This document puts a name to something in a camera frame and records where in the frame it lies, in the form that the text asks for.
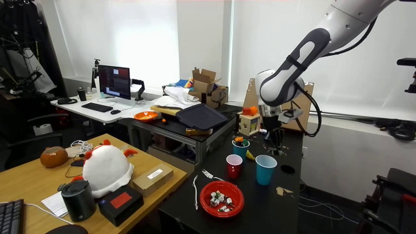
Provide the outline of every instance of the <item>black box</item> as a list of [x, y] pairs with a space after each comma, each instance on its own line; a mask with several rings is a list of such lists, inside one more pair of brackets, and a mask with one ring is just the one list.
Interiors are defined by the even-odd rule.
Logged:
[[98, 201], [98, 208], [106, 220], [118, 227], [142, 206], [142, 195], [129, 186], [105, 195]]

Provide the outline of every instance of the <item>orange bowl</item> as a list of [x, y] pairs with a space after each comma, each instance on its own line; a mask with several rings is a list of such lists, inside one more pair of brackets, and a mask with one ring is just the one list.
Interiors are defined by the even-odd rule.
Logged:
[[140, 123], [152, 123], [158, 117], [157, 112], [139, 112], [133, 116]]

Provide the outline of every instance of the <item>computer monitor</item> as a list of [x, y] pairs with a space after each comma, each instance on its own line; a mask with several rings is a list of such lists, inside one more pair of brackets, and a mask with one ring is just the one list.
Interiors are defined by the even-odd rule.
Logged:
[[128, 68], [98, 65], [98, 84], [105, 95], [131, 99]]

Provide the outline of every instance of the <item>lid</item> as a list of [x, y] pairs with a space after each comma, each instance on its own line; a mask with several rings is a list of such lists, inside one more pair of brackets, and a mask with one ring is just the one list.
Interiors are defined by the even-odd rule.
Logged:
[[72, 197], [76, 194], [80, 194], [81, 192], [84, 192], [88, 188], [88, 182], [87, 181], [74, 181], [68, 185], [66, 185], [61, 193], [62, 197]]

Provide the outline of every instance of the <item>table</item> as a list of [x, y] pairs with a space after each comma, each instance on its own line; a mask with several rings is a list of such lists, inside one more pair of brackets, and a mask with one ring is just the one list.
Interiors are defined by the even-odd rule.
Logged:
[[[133, 149], [107, 134], [100, 136], [88, 142], [96, 146], [102, 143], [103, 140], [109, 140], [113, 146], [120, 150]], [[161, 163], [166, 164], [142, 151], [139, 151], [139, 154], [128, 158], [128, 162], [135, 167], [132, 177], [137, 177]], [[46, 169], [40, 164], [38, 160], [33, 160], [0, 173], [0, 202], [23, 199], [24, 203], [32, 203], [42, 207], [40, 201], [54, 194], [59, 185], [70, 182], [70, 179], [64, 177], [68, 166], [70, 160], [61, 167]], [[144, 205], [118, 228], [113, 227], [100, 214], [98, 208], [96, 208], [94, 214], [85, 221], [75, 224], [85, 228], [88, 233], [127, 233], [145, 215], [152, 212], [167, 195], [175, 192], [185, 180], [185, 173], [183, 171], [172, 166], [168, 167], [172, 169], [172, 177], [149, 197], [144, 198]], [[75, 176], [80, 173], [80, 171], [80, 168], [71, 168], [68, 175]], [[64, 225], [64, 223], [59, 221], [58, 219], [51, 218], [31, 206], [25, 206], [24, 212], [25, 233], [46, 233], [48, 231]]]
[[[224, 158], [231, 154], [231, 137], [222, 149], [209, 154], [200, 164], [217, 177], [226, 179]], [[249, 151], [253, 155], [265, 154], [261, 136], [249, 138]], [[158, 208], [161, 227], [166, 233], [296, 233], [297, 231], [297, 197], [300, 181], [302, 134], [285, 132], [283, 146], [285, 156], [276, 156], [278, 168], [270, 186], [263, 188], [254, 182], [254, 163], [245, 162], [240, 177], [233, 182], [244, 194], [241, 214], [228, 220], [210, 218], [201, 208], [194, 211], [192, 180], [197, 176], [196, 188], [200, 192], [209, 182], [200, 171], [193, 172], [188, 180]], [[283, 166], [291, 167], [293, 173], [284, 173]], [[278, 197], [275, 188], [291, 190], [293, 197]]]
[[[126, 106], [123, 103], [118, 103], [116, 99], [90, 99], [85, 102], [80, 102], [77, 97], [74, 97], [76, 103], [74, 104], [57, 104], [57, 101], [50, 102], [51, 106], [64, 110], [67, 112], [87, 117], [89, 120], [98, 121], [101, 124], [113, 124], [122, 119], [132, 119], [137, 112], [150, 111], [150, 102], [141, 101], [133, 106]], [[113, 107], [113, 110], [119, 110], [118, 115], [110, 115], [109, 112], [97, 112], [92, 110], [83, 108], [81, 106], [87, 103], [97, 103], [107, 107]]]
[[144, 124], [133, 119], [123, 119], [118, 123], [127, 127], [129, 143], [132, 146], [139, 146], [139, 149], [145, 150], [146, 146], [144, 146], [144, 143], [148, 141], [145, 141], [145, 136], [140, 130], [148, 130], [149, 133], [158, 134], [174, 140], [176, 142], [181, 142], [183, 145], [194, 149], [194, 159], [187, 160], [193, 163], [194, 166], [198, 166], [204, 160], [210, 143], [235, 125], [235, 117], [230, 117], [224, 125], [219, 127], [218, 129], [214, 129], [213, 133], [207, 137], [184, 136], [185, 127], [171, 117], [167, 117], [167, 124]]
[[179, 124], [178, 120], [175, 120], [174, 117], [166, 116], [166, 119], [168, 119], [167, 125], [161, 123], [142, 124], [133, 120], [133, 116], [137, 112], [150, 111], [150, 106], [152, 106], [150, 102], [141, 102], [139, 104], [135, 104], [132, 108], [127, 108], [126, 106], [116, 104], [116, 107], [114, 107], [115, 110], [124, 110], [124, 111], [122, 111], [119, 115], [110, 115], [110, 114], [101, 114], [101, 112], [96, 112], [96, 111], [90, 111], [80, 107], [90, 102], [97, 103], [97, 101], [79, 102], [77, 98], [74, 98], [74, 99], [76, 99], [77, 103], [58, 106], [54, 101], [51, 102], [51, 104], [64, 111], [84, 116], [87, 119], [90, 119], [102, 124], [118, 123], [124, 125], [128, 132], [129, 145], [139, 147], [140, 150], [144, 150], [144, 151], [148, 147], [146, 142], [149, 142], [148, 141], [149, 138], [146, 134], [142, 133], [142, 130], [181, 142], [194, 149], [196, 159], [193, 163], [196, 166], [198, 166], [205, 158], [206, 149], [209, 147], [209, 145], [213, 141], [215, 141], [220, 134], [223, 134], [226, 130], [228, 130], [235, 125], [235, 114], [240, 110], [239, 107], [231, 107], [231, 106], [223, 106], [218, 108], [217, 111], [219, 111], [228, 119], [228, 121], [224, 125], [214, 129], [213, 134], [210, 134], [209, 137], [187, 137], [184, 136], [185, 127]]

